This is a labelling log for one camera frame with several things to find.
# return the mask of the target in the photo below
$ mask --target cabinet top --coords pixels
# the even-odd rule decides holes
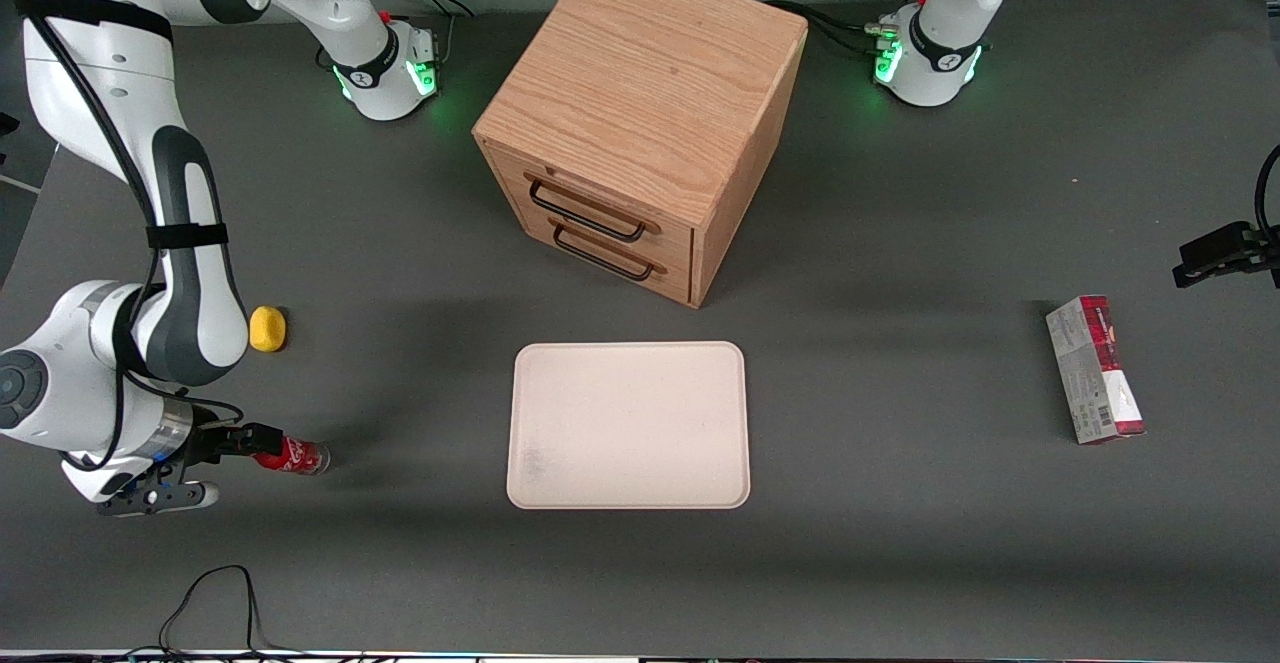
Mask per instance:
[[[703,225],[805,31],[751,0],[559,0],[475,134]]]

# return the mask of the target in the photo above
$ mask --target yellow sponge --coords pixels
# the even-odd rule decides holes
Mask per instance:
[[[284,347],[284,314],[279,308],[259,306],[248,320],[248,344],[262,353],[275,353]]]

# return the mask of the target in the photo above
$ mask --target green indicator light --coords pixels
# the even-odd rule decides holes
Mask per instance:
[[[978,58],[982,58],[982,45],[978,45],[977,51],[973,52],[973,61],[969,63],[969,72],[964,74],[965,83],[973,81],[973,74],[975,70],[978,70]]]
[[[342,86],[342,97],[351,101],[351,90],[347,90],[347,81],[342,79],[342,74],[338,72],[338,67],[333,67],[333,76],[338,79],[338,84]]]
[[[422,97],[435,93],[435,67],[431,67],[430,63],[404,61],[404,70],[408,72]]]
[[[897,72],[897,63],[902,60],[902,45],[893,44],[888,51],[883,51],[881,56],[884,59],[876,67],[876,78],[881,83],[890,83],[893,79],[895,72]]]

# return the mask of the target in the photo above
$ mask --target red can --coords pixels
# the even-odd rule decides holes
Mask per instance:
[[[284,436],[280,454],[255,453],[253,459],[265,468],[300,476],[319,476],[329,470],[329,449],[324,444],[289,436]]]

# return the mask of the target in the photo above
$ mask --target black strap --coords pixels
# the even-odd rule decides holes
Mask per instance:
[[[361,67],[344,67],[342,63],[334,63],[333,65],[356,88],[375,88],[383,78],[384,72],[392,70],[392,67],[399,60],[399,37],[397,37],[396,31],[390,29],[389,26],[385,26],[385,28],[387,45],[383,47],[383,52],[378,54],[378,58]]]
[[[23,17],[68,19],[92,26],[114,22],[116,26],[129,26],[160,35],[173,44],[173,26],[169,26],[169,19],[133,3],[109,0],[13,0],[13,3]]]
[[[201,248],[205,244],[224,243],[227,243],[225,224],[210,227],[200,224],[147,227],[147,244],[152,250]]]
[[[969,56],[977,51],[978,42],[965,45],[964,49],[947,49],[946,45],[934,44],[933,40],[924,35],[924,29],[920,28],[920,13],[916,12],[911,17],[911,24],[908,28],[911,36],[911,44],[915,44],[915,50],[924,54],[928,58],[929,65],[933,67],[933,72],[951,72],[959,69],[961,63],[968,61]]]

